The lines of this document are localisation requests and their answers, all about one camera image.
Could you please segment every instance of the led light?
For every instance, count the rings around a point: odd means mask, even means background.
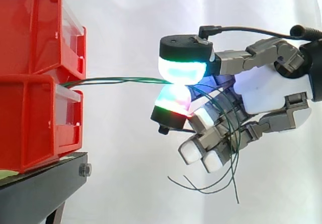
[[[161,76],[173,84],[195,85],[206,72],[204,62],[175,62],[159,57],[158,68]]]
[[[188,116],[191,103],[191,94],[187,87],[182,85],[166,85],[161,90],[155,105]]]

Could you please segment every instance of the white fingertip pad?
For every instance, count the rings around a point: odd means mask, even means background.
[[[223,166],[218,154],[214,150],[207,152],[202,160],[206,170],[209,173],[215,172]]]
[[[209,129],[213,126],[214,122],[207,113],[206,109],[203,107],[198,108],[194,114],[198,116],[198,118],[202,121],[202,124],[204,125],[205,129]]]
[[[202,158],[202,155],[193,141],[184,142],[179,147],[179,152],[187,165],[190,165]]]

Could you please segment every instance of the white backdrop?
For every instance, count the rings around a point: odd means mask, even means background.
[[[88,30],[88,77],[160,77],[159,40],[200,25],[251,26],[288,33],[321,28],[322,0],[66,0]],[[263,37],[225,33],[215,50],[244,49]],[[322,103],[298,130],[265,135],[240,154],[233,187],[204,196],[167,175],[204,186],[223,172],[187,167],[177,152],[189,135],[162,136],[150,121],[161,86],[87,86],[83,151],[93,173],[66,203],[63,224],[322,223]]]

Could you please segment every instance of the blue light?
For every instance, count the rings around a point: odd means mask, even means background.
[[[205,75],[204,62],[175,62],[159,57],[158,68],[161,76],[173,84],[195,85]]]

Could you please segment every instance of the robotic hand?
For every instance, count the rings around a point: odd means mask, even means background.
[[[262,39],[245,51],[214,52],[208,36],[233,30],[275,37]],[[310,42],[297,49],[283,38]],[[322,32],[299,25],[291,29],[290,36],[245,27],[202,26],[199,35],[161,39],[159,71],[175,85],[194,85],[192,101],[202,96],[196,88],[207,93],[223,89],[191,114],[156,104],[151,116],[163,134],[182,129],[188,120],[196,134],[179,147],[179,153],[187,165],[201,160],[211,173],[230,160],[231,149],[237,152],[263,133],[298,128],[309,118],[308,101],[322,100]],[[212,82],[212,90],[198,84],[203,77]],[[260,113],[264,115],[259,121],[249,121]],[[235,133],[228,130],[229,125]],[[239,135],[238,142],[234,134]]]

